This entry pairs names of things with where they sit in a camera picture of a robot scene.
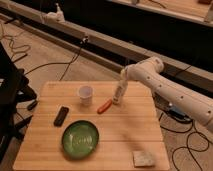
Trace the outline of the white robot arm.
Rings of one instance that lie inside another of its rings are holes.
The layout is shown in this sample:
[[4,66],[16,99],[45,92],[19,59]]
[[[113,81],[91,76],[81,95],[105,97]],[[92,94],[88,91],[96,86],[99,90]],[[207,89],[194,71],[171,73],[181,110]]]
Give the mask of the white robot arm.
[[161,76],[163,69],[160,58],[150,57],[126,66],[121,78],[146,85],[213,133],[213,99]]

